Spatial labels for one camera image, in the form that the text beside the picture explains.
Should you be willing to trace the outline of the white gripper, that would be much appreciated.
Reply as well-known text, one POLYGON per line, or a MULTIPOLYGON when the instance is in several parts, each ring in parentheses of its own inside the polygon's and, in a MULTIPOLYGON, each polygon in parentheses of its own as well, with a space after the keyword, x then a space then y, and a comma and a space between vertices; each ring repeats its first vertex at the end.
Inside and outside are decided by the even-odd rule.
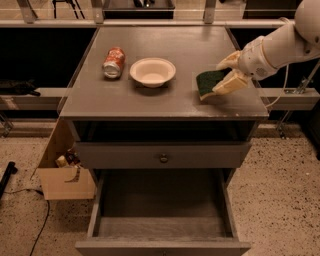
POLYGON ((212 89, 215 95, 226 95, 248 85, 249 77, 259 81, 274 75, 277 69, 267 60, 263 49, 263 36, 249 42, 242 50, 235 51, 220 61, 216 69, 232 70, 212 89))

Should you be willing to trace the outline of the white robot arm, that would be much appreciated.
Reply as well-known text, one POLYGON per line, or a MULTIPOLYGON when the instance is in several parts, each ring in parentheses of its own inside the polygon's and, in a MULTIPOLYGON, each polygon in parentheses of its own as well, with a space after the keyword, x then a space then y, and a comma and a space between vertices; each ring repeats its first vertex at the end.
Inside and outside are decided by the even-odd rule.
POLYGON ((242 50, 223 59, 217 70, 231 71, 212 89, 225 95, 247 86, 250 79, 264 80, 292 63, 320 57, 320 0, 302 0, 294 21, 266 36, 259 36, 242 50))

